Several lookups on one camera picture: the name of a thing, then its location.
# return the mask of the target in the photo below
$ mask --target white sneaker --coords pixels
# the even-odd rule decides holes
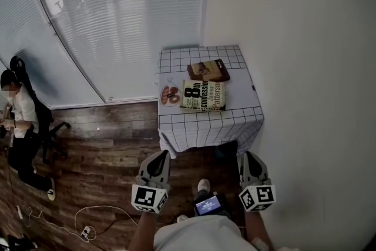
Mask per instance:
[[[199,182],[199,185],[197,186],[197,191],[200,190],[206,190],[207,192],[210,192],[210,182],[208,179],[201,179]]]
[[[56,199],[55,181],[51,178],[52,189],[47,191],[48,199],[54,201]]]
[[[188,217],[185,216],[185,215],[180,215],[180,216],[178,216],[177,219],[176,219],[176,221],[177,221],[178,223],[180,223],[180,222],[182,222],[182,221],[184,221],[184,220],[188,220]]]

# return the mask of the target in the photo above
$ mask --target black pants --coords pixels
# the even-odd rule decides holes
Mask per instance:
[[[13,147],[9,149],[8,163],[18,171],[18,176],[24,183],[45,192],[52,189],[51,179],[35,174],[32,161],[38,153],[41,144],[37,135],[25,138],[13,138]]]
[[[10,251],[29,251],[35,249],[31,240],[25,237],[18,239],[14,236],[8,235],[8,245]]]

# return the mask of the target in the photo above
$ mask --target chair leg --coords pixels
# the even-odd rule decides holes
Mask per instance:
[[[66,126],[67,128],[71,127],[71,125],[68,124],[67,122],[62,122],[59,125],[57,125],[56,127],[54,127],[51,131],[49,131],[49,134],[51,135],[51,137],[56,138],[57,131],[60,130],[61,127],[63,127],[63,126]]]
[[[48,140],[43,141],[43,163],[46,165],[50,165],[50,161],[46,158],[47,157],[47,151],[48,151]]]
[[[51,145],[51,147],[53,147],[54,149],[56,149],[65,158],[68,157],[68,154],[66,152],[64,152],[63,149],[56,142],[54,142],[53,140],[50,140],[49,144]]]

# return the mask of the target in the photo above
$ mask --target book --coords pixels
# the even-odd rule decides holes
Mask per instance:
[[[223,82],[183,81],[180,107],[206,111],[225,111],[226,96]]]
[[[224,82],[230,79],[221,59],[188,65],[190,79],[196,81]]]

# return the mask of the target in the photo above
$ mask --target wooden floor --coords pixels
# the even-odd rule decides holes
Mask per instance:
[[[135,221],[140,213],[130,205],[132,184],[141,162],[160,150],[157,131],[157,103],[137,103],[85,109],[53,111],[55,124],[69,122],[70,129],[58,133],[68,158],[49,156],[51,166],[42,164],[41,150],[35,159],[38,173],[54,177],[57,198],[35,190],[9,169],[6,152],[0,152],[0,230],[3,234],[25,233],[40,250],[125,250],[136,225],[117,209],[85,209],[77,216],[79,233],[85,225],[95,227],[98,236],[85,243],[43,221],[31,218],[26,227],[18,218],[16,205],[30,206],[34,215],[43,211],[47,221],[75,231],[75,214],[86,206],[111,205],[126,210]],[[2,148],[7,138],[0,141]],[[218,160],[211,148],[188,150],[172,160],[170,197],[158,221],[159,227],[174,223],[181,214],[193,216],[193,195],[201,178],[211,181],[213,191],[226,194],[235,221],[243,224],[242,205],[236,196],[239,176],[236,158]],[[24,212],[24,222],[29,223]]]

